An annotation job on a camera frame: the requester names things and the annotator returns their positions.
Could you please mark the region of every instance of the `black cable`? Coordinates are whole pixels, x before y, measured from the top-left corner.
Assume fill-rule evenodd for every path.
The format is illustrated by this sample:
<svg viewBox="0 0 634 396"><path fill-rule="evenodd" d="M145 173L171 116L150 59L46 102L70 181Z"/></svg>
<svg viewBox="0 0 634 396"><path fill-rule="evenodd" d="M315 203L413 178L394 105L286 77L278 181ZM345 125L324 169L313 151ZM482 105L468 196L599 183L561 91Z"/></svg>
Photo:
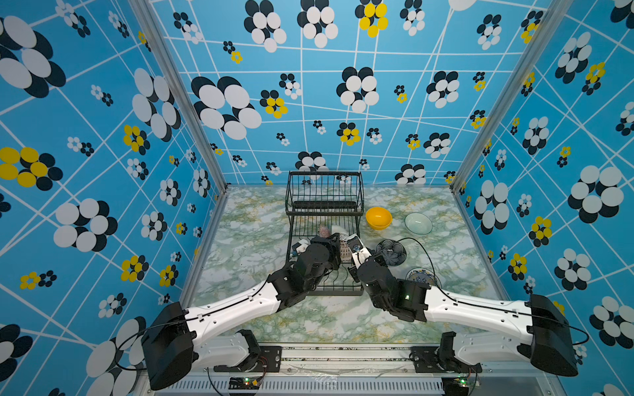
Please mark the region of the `black cable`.
<svg viewBox="0 0 634 396"><path fill-rule="evenodd" d="M247 301L249 298L253 298L256 294L258 294L258 293L259 293L259 292L260 292L260 291L264 288L264 285L266 285L266 282L264 282L264 283L262 284L262 286L258 289L258 291L256 291L256 292L255 292L252 296L247 297L247 298L245 298L244 300L240 300L240 301L238 301L238 302L235 302L235 303L233 303L233 304L227 305L226 307L218 308L218 309L216 309L215 311L208 312L208 313L204 314L203 316L209 316L209 315L211 315L211 314L215 314L216 312L222 311L223 309L227 309L227 308L230 308L230 307L232 307L232 306L234 306L234 305L240 304L241 302ZM117 349L119 349L121 346L125 345L125 344L126 344L126 342L128 342L129 340L132 340L133 338L135 338L135 337L137 337L137 336L139 336L139 335L143 335L143 334L145 334L145 333L146 333L149 329L153 329L153 328L157 328L157 327L162 327L162 326L173 326L173 325L175 325L175 324L187 323L188 321L193 321L193 320L196 320L196 319L198 319L198 316L196 316L196 317L191 317L191 318L189 318L189 319L180 320L180 321L168 322L168 323L156 324L156 325L154 325L154 326L150 326L150 327L148 327L148 328L146 328L146 329L144 329L144 330L141 330L141 331L139 331L139 332L137 332L137 333L135 333L135 334L131 335L131 336L130 336L130 337L128 337L125 341L123 341L123 342L122 342L122 343L121 343L118 347L117 347L117 344L115 344L115 347L116 347ZM127 368L127 367L121 366L121 365L119 364L119 362L115 362L115 364L117 365L117 367L119 367L119 368L121 368L121 369L123 369L123 370L126 370L126 371L143 371L143 370L147 370L147 367L144 367L144 368L142 368L142 369L136 369L136 368L135 368L135 369L129 369L129 368Z"/></svg>
<svg viewBox="0 0 634 396"><path fill-rule="evenodd" d="M207 367L207 378L209 378L209 383L211 384L211 387L216 391L216 393L218 393L220 396L223 396L220 392L218 392L218 389L216 389L216 386L211 381L211 376L209 375L209 367Z"/></svg>
<svg viewBox="0 0 634 396"><path fill-rule="evenodd" d="M475 372L474 386L473 388L471 388L471 392L469 392L467 396L471 396L471 393L473 393L474 390L476 390L476 385L477 385L477 371Z"/></svg>
<svg viewBox="0 0 634 396"><path fill-rule="evenodd" d="M417 239L415 239L415 238L411 238L411 237L405 237L405 238L400 239L400 240L398 240L398 241L396 241L396 242L400 242L400 241L404 241L404 240L412 240L412 241L414 241L414 242L418 243L418 244L420 245L420 247L422 247L422 248L423 248L423 251L424 251L424 252L425 252L425 254L427 255L427 259L429 259L429 263L432 265L432 271L433 271L433 273L434 273L434 279L436 279L436 268L434 267L434 262L432 261L431 257L429 257L429 253L427 253L427 249L425 249L425 247L423 246L423 244L422 244L421 242L419 242L419 240L417 240ZM444 294L447 298L449 298L449 299L450 299L451 301L453 301L453 302L459 302L459 303L461 303L461 304L469 305L469 306L471 306L471 307L477 307L477 308L487 308L487 309L499 310L499 311L502 311L502 312L504 312L504 313L506 313L506 314L508 314L508 313L513 313L513 314L517 314L517 315L525 315L525 316L530 316L530 317L536 317L536 318L538 318L538 319L545 319L545 320L547 320L547 321L551 321L551 322L557 323L557 324L559 324L559 325L561 325L561 326L565 326L565 327L568 327L568 328L571 328L571 329L575 329L576 331L580 331L580 332L582 332L583 334L585 334L585 335L586 335L586 339L585 339L585 340L583 340L582 342L573 343L573 345L581 345L581 344L584 344L584 343L586 343L586 342L588 342L588 341L590 340L590 335L589 335L586 331L584 331L584 330L582 330L582 329L579 329L579 328L576 328L576 327L574 327L574 326L571 326L570 324L560 323L560 322L556 321L555 319L552 319L552 318L549 318L549 317L539 316L539 315L533 315L533 314L527 314L527 313L525 313L525 312L514 312L514 311L509 311L508 309L503 309L503 308L487 307L487 306L485 306L485 305L477 305L477 304L472 304L472 303L469 303L469 302L458 301L458 300L456 300L455 298L450 297L447 293L445 293L445 292L444 292L444 290L443 290L443 289L438 288L438 290L440 290L442 294Z"/></svg>

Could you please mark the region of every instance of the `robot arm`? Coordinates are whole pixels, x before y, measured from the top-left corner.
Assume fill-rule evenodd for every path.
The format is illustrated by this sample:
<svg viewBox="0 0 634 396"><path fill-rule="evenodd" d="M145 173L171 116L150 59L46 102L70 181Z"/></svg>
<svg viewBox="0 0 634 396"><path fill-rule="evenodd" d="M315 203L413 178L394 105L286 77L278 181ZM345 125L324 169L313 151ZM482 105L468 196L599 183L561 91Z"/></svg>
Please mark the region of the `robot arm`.
<svg viewBox="0 0 634 396"><path fill-rule="evenodd" d="M141 339L150 387L163 389L192 367L252 368L260 350L251 331L218 335L301 302L339 264L339 235L317 237L296 262L242 293L186 310L180 303L166 306Z"/></svg>
<svg viewBox="0 0 634 396"><path fill-rule="evenodd" d="M485 361L530 361L556 375L578 373L568 321L547 297L532 294L530 301L523 302L459 295L427 283L396 279L371 256L358 266L357 276L372 304L399 319L458 323L489 331L443 333L437 357L444 369L464 373L470 368L477 371L474 366Z"/></svg>

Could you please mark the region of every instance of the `black and white flower pattern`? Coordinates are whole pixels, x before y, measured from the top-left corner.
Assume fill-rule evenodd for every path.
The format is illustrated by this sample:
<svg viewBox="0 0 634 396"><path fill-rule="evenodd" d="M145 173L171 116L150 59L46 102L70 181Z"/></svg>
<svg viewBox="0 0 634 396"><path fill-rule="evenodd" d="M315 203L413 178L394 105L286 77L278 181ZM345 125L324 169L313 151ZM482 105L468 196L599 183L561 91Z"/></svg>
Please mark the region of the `black and white flower pattern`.
<svg viewBox="0 0 634 396"><path fill-rule="evenodd" d="M441 154L448 154L451 139L448 133L438 134L436 132L429 135L429 140L423 143L425 152L432 158L438 158Z"/></svg>
<svg viewBox="0 0 634 396"><path fill-rule="evenodd" d="M363 113L366 105L378 103L377 79L371 68L364 67L357 72L352 66L346 67L341 78L344 82L337 86L337 95L343 105L352 106L354 113Z"/></svg>
<svg viewBox="0 0 634 396"><path fill-rule="evenodd" d="M172 129L181 127L181 114L174 107L174 96L167 81L163 76L152 77L146 70L138 68L134 71L134 83L140 92L132 98L134 114L152 128L154 136L169 142Z"/></svg>
<svg viewBox="0 0 634 396"><path fill-rule="evenodd" d="M506 260L508 254L508 246L502 245L502 249L500 250L500 260Z"/></svg>
<svg viewBox="0 0 634 396"><path fill-rule="evenodd" d="M425 11L420 9L422 4L422 0L405 0L400 17L405 20L405 22L403 22L403 29L406 30L409 35L415 35L416 32L425 28L425 21L423 21Z"/></svg>
<svg viewBox="0 0 634 396"><path fill-rule="evenodd" d="M535 278L529 275L526 278L526 282L524 283L524 291L526 292L526 294L533 294L533 289L535 288L535 285Z"/></svg>
<svg viewBox="0 0 634 396"><path fill-rule="evenodd" d="M339 175L336 177L339 180L339 184L352 184L353 179L351 176Z"/></svg>
<svg viewBox="0 0 634 396"><path fill-rule="evenodd" d="M211 189L211 183L209 182L209 174L206 170L194 170L194 191L203 198L206 198Z"/></svg>
<svg viewBox="0 0 634 396"><path fill-rule="evenodd" d="M634 1L632 0L614 0L614 8L610 13L610 21L618 23L625 20L625 26L628 29L634 29Z"/></svg>
<svg viewBox="0 0 634 396"><path fill-rule="evenodd" d="M245 10L249 16L244 19L244 28L251 33L254 43L263 44L264 49L272 53L277 50L278 44L286 42L286 32L280 27L280 16L275 13L269 0L262 0L260 4L248 0Z"/></svg>
<svg viewBox="0 0 634 396"><path fill-rule="evenodd" d="M116 232L118 223L109 217L110 207L105 201L86 198L79 205L66 202L55 210L55 218L62 224L53 241L60 248L74 247L80 252L100 252L106 247L107 237Z"/></svg>
<svg viewBox="0 0 634 396"><path fill-rule="evenodd" d="M616 130L623 136L628 136L634 129L634 102L629 102L625 105L625 110L621 112L621 120L616 125Z"/></svg>
<svg viewBox="0 0 634 396"><path fill-rule="evenodd" d="M411 165L406 163L401 167L401 172L394 176L396 184L404 186L406 184L419 184L423 185L427 182L425 175L427 171L422 164Z"/></svg>
<svg viewBox="0 0 634 396"><path fill-rule="evenodd" d="M324 48L328 39L337 38L339 28L334 23L335 11L329 7L328 0L302 0L301 6L297 24L305 38L313 40L317 48Z"/></svg>
<svg viewBox="0 0 634 396"><path fill-rule="evenodd" d="M112 317L113 315L121 315L123 307L127 304L127 298L123 297L123 293L116 296L111 294L105 300L99 303L100 318Z"/></svg>
<svg viewBox="0 0 634 396"><path fill-rule="evenodd" d="M93 349L86 362L86 374L95 380L88 388L87 395L110 395L113 391L114 394L127 395L132 392L143 369L141 362L145 356L141 337L145 328L146 321L142 316L130 319L119 328L116 337ZM130 370L121 370L115 363Z"/></svg>
<svg viewBox="0 0 634 396"><path fill-rule="evenodd" d="M554 271L555 275L561 279L561 285L564 289L585 290L592 277L590 270L588 270L589 266L590 258L588 256L583 253L577 254L568 248L564 250L564 256L557 260Z"/></svg>
<svg viewBox="0 0 634 396"><path fill-rule="evenodd" d="M72 151L78 153L81 152L86 156L91 156L94 153L94 148L91 143L83 143L77 136L68 137L68 143L66 144Z"/></svg>
<svg viewBox="0 0 634 396"><path fill-rule="evenodd" d="M614 217L624 198L617 187L622 178L623 174L616 167L599 171L596 166L589 165L581 170L579 181L573 184L568 205L579 210L579 218L585 223L595 222L599 215Z"/></svg>
<svg viewBox="0 0 634 396"><path fill-rule="evenodd" d="M381 133L378 132L378 128L368 129L366 136L370 138L370 143L372 144L379 144L383 141L383 137L381 136Z"/></svg>
<svg viewBox="0 0 634 396"><path fill-rule="evenodd" d="M557 61L555 77L562 79L564 84L573 81L576 73L581 73L588 66L588 57L592 53L590 32L585 32L578 39L571 37L564 46L564 54Z"/></svg>
<svg viewBox="0 0 634 396"><path fill-rule="evenodd" d="M13 375L18 367L17 359L33 346L33 338L20 336L20 330L17 324L0 328L0 382Z"/></svg>
<svg viewBox="0 0 634 396"><path fill-rule="evenodd" d="M497 170L502 170L502 168L504 168L505 166L504 161L506 160L507 160L506 149L500 149L498 150L498 154L495 156L495 163L493 164L493 166L495 166Z"/></svg>
<svg viewBox="0 0 634 396"><path fill-rule="evenodd" d="M459 86L458 72L441 70L434 74L434 81L427 86L427 99L435 103L436 108L443 108L458 99Z"/></svg>
<svg viewBox="0 0 634 396"><path fill-rule="evenodd" d="M522 196L517 201L516 211L519 213L519 217L528 216L531 211L530 208L533 206L531 202L532 197L529 194L522 194Z"/></svg>
<svg viewBox="0 0 634 396"><path fill-rule="evenodd" d="M130 37L130 32L127 31L127 25L120 20L118 14L108 11L108 21L112 23L113 28L117 29L119 33L121 33L123 38Z"/></svg>
<svg viewBox="0 0 634 396"><path fill-rule="evenodd" d="M139 161L138 158L128 158L126 170L129 175L138 177L141 180L145 180L150 174L147 164L144 161Z"/></svg>
<svg viewBox="0 0 634 396"><path fill-rule="evenodd" d="M221 77L217 84L206 77L196 77L191 89L200 98L194 103L194 109L204 126L220 129L230 138L241 140L247 137L247 128L255 129L262 124L260 113L249 103L249 93L232 77ZM218 111L225 102L230 105L232 114Z"/></svg>
<svg viewBox="0 0 634 396"><path fill-rule="evenodd" d="M488 14L484 17L480 26L477 27L476 32L480 34L477 43L482 46L483 50L486 51L500 42L500 33L502 33L501 20L502 16L500 14Z"/></svg>
<svg viewBox="0 0 634 396"><path fill-rule="evenodd" d="M281 169L274 162L267 162L266 168L271 171L275 176L279 176L281 174Z"/></svg>
<svg viewBox="0 0 634 396"><path fill-rule="evenodd" d="M480 189L480 196L475 200L474 215L481 220L480 229L486 235L493 232L494 228L503 229L507 226L510 211L507 206L508 187L504 183L493 185L490 180L485 180Z"/></svg>
<svg viewBox="0 0 634 396"><path fill-rule="evenodd" d="M48 84L63 87L66 75L52 57L51 44L26 22L13 15L0 18L0 76L9 85L35 98L48 95Z"/></svg>
<svg viewBox="0 0 634 396"><path fill-rule="evenodd" d="M585 345L573 345L574 358L577 364L583 364L583 358L588 357L588 349Z"/></svg>
<svg viewBox="0 0 634 396"><path fill-rule="evenodd" d="M163 213L152 211L141 217L141 236L149 238L150 241L160 241L163 233L167 231L167 223Z"/></svg>
<svg viewBox="0 0 634 396"><path fill-rule="evenodd" d="M299 81L295 80L293 73L280 74L280 88L284 90L286 96L290 96L293 100L297 99L298 96L302 96L302 86Z"/></svg>
<svg viewBox="0 0 634 396"><path fill-rule="evenodd" d="M530 155L535 155L537 149L546 146L546 141L550 135L550 131L546 128L547 125L548 117L533 118L528 123L528 129L524 132L522 147L527 149Z"/></svg>
<svg viewBox="0 0 634 396"><path fill-rule="evenodd" d="M191 41L192 44L198 44L204 40L200 28L190 21L187 13L174 12L174 26L183 33L185 41Z"/></svg>
<svg viewBox="0 0 634 396"><path fill-rule="evenodd" d="M86 19L83 16L78 15L75 12L75 8L70 4L64 3L63 0L57 0L55 12L60 18L64 19L64 23L77 31L79 37L84 38L85 36L90 35L90 29L86 25Z"/></svg>
<svg viewBox="0 0 634 396"><path fill-rule="evenodd" d="M169 295L169 293L165 294L164 296L158 296L158 304L159 305L169 304L170 299L171 299L171 296Z"/></svg>
<svg viewBox="0 0 634 396"><path fill-rule="evenodd" d="M101 100L103 98L103 91L101 90L100 86L96 86L96 85L91 85L90 86L90 93L91 95L93 95L95 97L95 99L97 100Z"/></svg>
<svg viewBox="0 0 634 396"><path fill-rule="evenodd" d="M187 151L185 151L185 158L191 162L196 162L196 153L191 148L188 148Z"/></svg>
<svg viewBox="0 0 634 396"><path fill-rule="evenodd" d="M175 207L181 197L181 190L178 189L178 182L173 181L172 179L161 180L160 193L158 196L161 201Z"/></svg>
<svg viewBox="0 0 634 396"><path fill-rule="evenodd" d="M328 172L330 170L326 166L326 159L322 157L319 151L313 151L310 154L302 151L297 154L297 158L299 158L299 161L295 162L295 168L300 172ZM310 175L311 180L317 180L320 177L320 175Z"/></svg>
<svg viewBox="0 0 634 396"><path fill-rule="evenodd" d="M592 312L590 324L600 330L598 336L604 344L613 347L618 343L627 349L634 347L634 309L606 296Z"/></svg>

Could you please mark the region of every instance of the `vent grille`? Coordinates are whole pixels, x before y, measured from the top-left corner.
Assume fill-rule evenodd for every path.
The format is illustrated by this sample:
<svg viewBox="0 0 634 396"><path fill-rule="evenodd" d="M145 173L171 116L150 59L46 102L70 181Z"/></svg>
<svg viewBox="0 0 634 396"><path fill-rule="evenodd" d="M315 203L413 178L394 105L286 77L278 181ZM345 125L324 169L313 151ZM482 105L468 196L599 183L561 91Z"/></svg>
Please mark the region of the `vent grille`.
<svg viewBox="0 0 634 396"><path fill-rule="evenodd" d="M213 379L216 388L229 393L228 378ZM157 395L200 395L215 393L207 378L188 376L169 388L157 391ZM258 391L232 390L241 394L314 394L314 395L441 395L444 394L440 378L349 378L349 377L295 377L265 378Z"/></svg>

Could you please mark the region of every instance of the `bowl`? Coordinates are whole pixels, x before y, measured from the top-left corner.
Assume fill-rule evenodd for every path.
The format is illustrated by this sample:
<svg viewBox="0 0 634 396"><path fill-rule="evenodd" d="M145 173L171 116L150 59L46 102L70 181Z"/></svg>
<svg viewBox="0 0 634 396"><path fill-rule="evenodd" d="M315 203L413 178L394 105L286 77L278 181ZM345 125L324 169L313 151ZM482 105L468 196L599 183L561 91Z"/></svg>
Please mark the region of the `bowl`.
<svg viewBox="0 0 634 396"><path fill-rule="evenodd" d="M375 207L365 212L365 219L368 225L375 230L382 230L392 224L392 214L385 208Z"/></svg>
<svg viewBox="0 0 634 396"><path fill-rule="evenodd" d="M414 282L429 283L432 286L438 286L434 281L433 273L422 267L411 269L405 276L405 279Z"/></svg>
<svg viewBox="0 0 634 396"><path fill-rule="evenodd" d="M405 217L405 227L416 235L432 232L432 221L422 213L410 213Z"/></svg>

